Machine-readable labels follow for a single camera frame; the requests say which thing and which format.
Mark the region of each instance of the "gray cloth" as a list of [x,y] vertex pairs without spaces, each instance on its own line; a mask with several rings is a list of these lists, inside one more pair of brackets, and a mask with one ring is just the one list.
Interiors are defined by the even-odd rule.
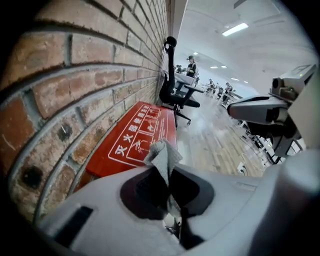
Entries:
[[[146,165],[155,166],[164,179],[167,186],[169,186],[169,177],[177,163],[183,157],[180,153],[167,141],[165,138],[150,145],[150,151],[144,159]],[[167,201],[167,209],[169,213],[179,218],[180,207],[172,195],[169,196]]]

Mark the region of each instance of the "ceiling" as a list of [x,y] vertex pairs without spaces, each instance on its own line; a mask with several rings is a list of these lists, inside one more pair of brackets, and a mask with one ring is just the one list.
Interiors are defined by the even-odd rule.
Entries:
[[[222,35],[241,23],[249,27]],[[312,43],[278,0],[189,0],[175,64],[184,67],[194,52],[198,53],[195,60],[200,70],[239,79],[230,82],[251,86],[261,94],[269,91],[273,77],[300,65],[318,63]]]

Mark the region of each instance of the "chair backrest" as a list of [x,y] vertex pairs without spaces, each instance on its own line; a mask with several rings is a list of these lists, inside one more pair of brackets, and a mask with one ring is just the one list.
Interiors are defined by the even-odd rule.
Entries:
[[168,37],[167,41],[164,43],[165,51],[168,54],[169,80],[167,80],[167,75],[165,75],[164,82],[159,93],[159,97],[163,103],[171,102],[171,92],[175,87],[174,51],[176,45],[171,43],[172,39],[169,40]]

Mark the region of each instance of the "wooden floor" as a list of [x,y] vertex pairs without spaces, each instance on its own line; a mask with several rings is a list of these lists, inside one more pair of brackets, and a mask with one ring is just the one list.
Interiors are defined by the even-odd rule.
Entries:
[[238,126],[227,110],[217,105],[218,100],[204,94],[194,93],[194,98],[201,104],[199,108],[185,106],[181,112],[189,117],[178,117],[177,147],[183,156],[181,164],[198,170],[241,175],[237,172],[240,162],[244,163],[246,175],[261,177],[269,162],[258,148],[246,136],[246,129]]

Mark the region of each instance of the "ceiling light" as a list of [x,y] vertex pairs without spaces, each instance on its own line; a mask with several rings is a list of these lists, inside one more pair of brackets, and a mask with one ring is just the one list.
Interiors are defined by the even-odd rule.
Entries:
[[240,25],[238,26],[235,26],[233,28],[230,28],[229,30],[227,30],[226,32],[223,32],[222,35],[224,35],[225,37],[235,33],[235,32],[238,32],[240,30],[243,30],[243,29],[246,29],[248,28],[248,25],[246,23],[241,23]]

